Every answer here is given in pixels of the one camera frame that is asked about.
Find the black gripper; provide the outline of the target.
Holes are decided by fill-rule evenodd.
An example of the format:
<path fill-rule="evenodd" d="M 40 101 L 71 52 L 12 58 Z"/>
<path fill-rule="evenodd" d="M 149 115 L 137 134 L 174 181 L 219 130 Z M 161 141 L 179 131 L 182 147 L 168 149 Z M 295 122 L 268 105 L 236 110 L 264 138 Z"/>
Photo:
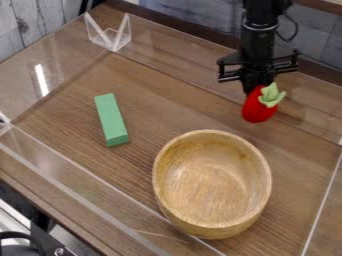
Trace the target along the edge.
<path fill-rule="evenodd" d="M 243 28 L 240 48 L 216 60 L 218 81 L 239 80 L 243 92 L 248 95 L 258 85 L 268 86 L 278 74 L 295 72 L 298 69 L 299 50 L 284 56 L 274 56 L 275 30 L 250 30 Z"/>

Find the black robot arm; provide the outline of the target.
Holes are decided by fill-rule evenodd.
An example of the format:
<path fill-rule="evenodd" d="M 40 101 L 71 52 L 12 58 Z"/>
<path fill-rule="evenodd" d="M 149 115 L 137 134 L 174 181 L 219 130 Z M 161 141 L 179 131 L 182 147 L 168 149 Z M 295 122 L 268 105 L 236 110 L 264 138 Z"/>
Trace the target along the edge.
<path fill-rule="evenodd" d="M 278 74 L 294 72 L 298 68 L 299 50 L 283 56 L 274 55 L 279 17 L 287 14 L 292 0 L 243 0 L 239 50 L 216 60 L 218 81 L 239 80 L 248 95 L 258 85 L 268 86 Z"/>

